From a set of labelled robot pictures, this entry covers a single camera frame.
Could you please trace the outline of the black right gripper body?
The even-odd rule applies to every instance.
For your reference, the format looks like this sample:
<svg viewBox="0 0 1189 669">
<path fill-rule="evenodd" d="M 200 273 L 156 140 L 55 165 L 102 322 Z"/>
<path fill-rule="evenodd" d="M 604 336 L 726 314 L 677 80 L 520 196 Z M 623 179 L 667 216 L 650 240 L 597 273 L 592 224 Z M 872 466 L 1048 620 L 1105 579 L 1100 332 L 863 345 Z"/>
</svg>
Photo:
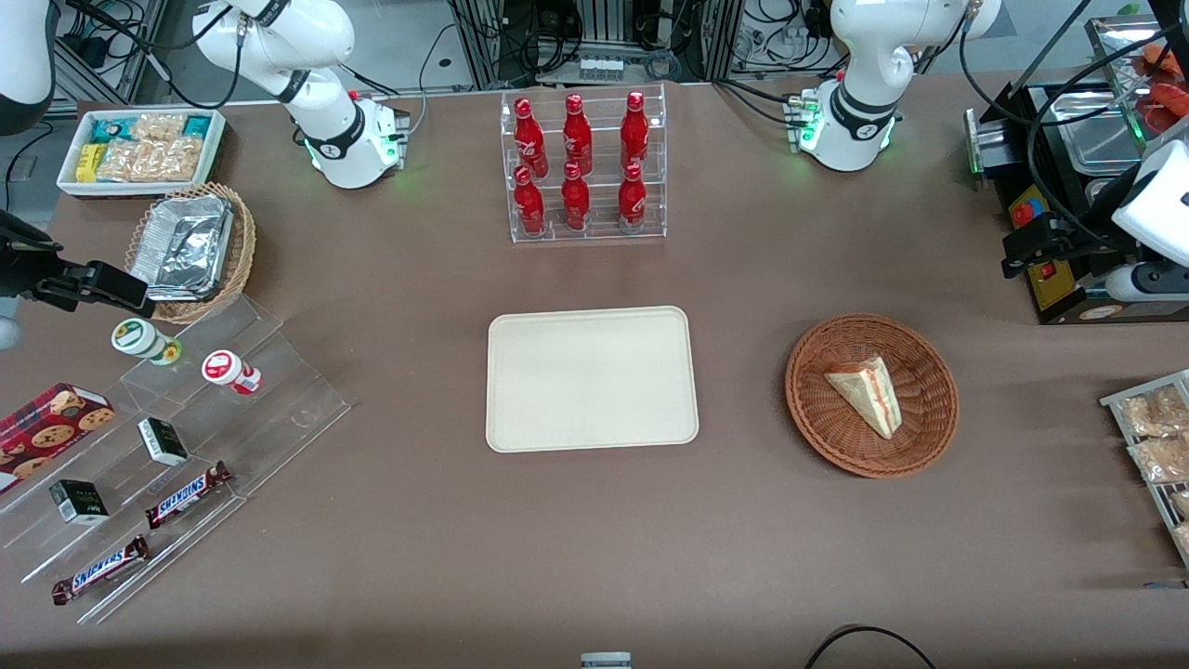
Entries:
<svg viewBox="0 0 1189 669">
<path fill-rule="evenodd" d="M 59 258 L 63 245 L 20 217 L 1 212 L 1 292 L 4 297 L 37 299 L 42 279 L 80 279 L 81 264 Z"/>
</svg>

